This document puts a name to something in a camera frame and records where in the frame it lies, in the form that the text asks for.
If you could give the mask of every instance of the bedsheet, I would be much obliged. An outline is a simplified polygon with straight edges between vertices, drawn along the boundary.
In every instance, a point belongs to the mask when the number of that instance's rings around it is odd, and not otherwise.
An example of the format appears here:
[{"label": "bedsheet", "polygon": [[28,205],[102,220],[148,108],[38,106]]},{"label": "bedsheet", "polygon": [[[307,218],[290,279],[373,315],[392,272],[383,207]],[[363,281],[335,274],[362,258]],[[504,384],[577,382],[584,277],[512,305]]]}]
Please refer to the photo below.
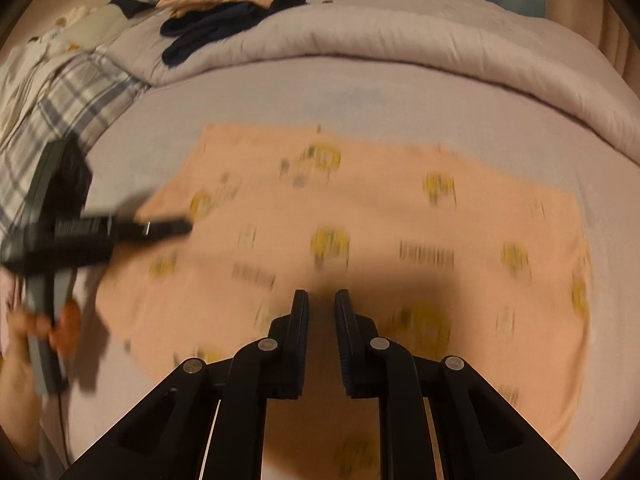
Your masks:
[{"label": "bedsheet", "polygon": [[[140,204],[174,176],[210,122],[320,123],[357,138],[440,144],[574,194],[590,242],[594,287],[586,378],[561,454],[581,479],[601,478],[640,418],[637,165],[578,121],[501,86],[408,64],[316,57],[227,68],[150,90],[89,154],[94,184],[88,207]],[[77,294],[95,290],[95,280],[91,272]],[[68,412],[75,456],[154,384],[99,317],[87,323]],[[322,361],[308,363],[316,365]],[[291,458],[302,472],[304,458]],[[298,478],[268,466],[264,477]]]},{"label": "bedsheet", "polygon": [[579,118],[640,162],[640,100],[591,43],[557,23],[483,0],[308,0],[210,43],[169,68],[158,14],[108,49],[151,85],[224,66],[300,56],[350,56],[431,66],[532,94]]},{"label": "bedsheet", "polygon": [[[190,236],[122,247],[96,297],[111,334],[156,381],[190,356],[221,361],[266,337],[299,288],[311,323],[324,323],[346,288],[381,335],[423,358],[464,358],[561,447],[589,333],[589,251],[570,194],[439,146],[210,124],[137,212],[143,222],[180,215],[194,222]],[[306,355],[335,361],[335,339],[309,340]],[[326,385],[324,401],[304,395],[289,409],[326,436],[305,447],[324,464],[317,475],[359,469],[334,454],[353,439],[378,447],[376,410],[344,399],[338,367],[309,367],[306,380]],[[362,424],[336,424],[356,412]],[[302,428],[289,438],[304,440]],[[273,447],[268,433],[266,458]]]}]

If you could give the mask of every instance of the black fabric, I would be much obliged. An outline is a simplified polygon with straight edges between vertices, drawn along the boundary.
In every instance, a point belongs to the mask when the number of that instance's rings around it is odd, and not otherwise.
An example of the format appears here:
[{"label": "black fabric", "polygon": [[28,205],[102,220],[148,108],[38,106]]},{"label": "black fabric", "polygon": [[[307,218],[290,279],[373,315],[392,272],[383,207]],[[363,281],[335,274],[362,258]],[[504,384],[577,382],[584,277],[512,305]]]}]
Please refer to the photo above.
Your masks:
[{"label": "black fabric", "polygon": [[111,0],[109,3],[120,7],[120,10],[128,20],[133,18],[139,12],[153,9],[155,7],[154,4],[139,2],[137,0]]},{"label": "black fabric", "polygon": [[274,0],[265,9],[252,2],[229,2],[211,10],[191,10],[180,18],[169,18],[160,27],[160,34],[177,39],[162,53],[162,61],[167,66],[178,66],[208,43],[249,30],[276,12],[305,3],[306,0]]}]

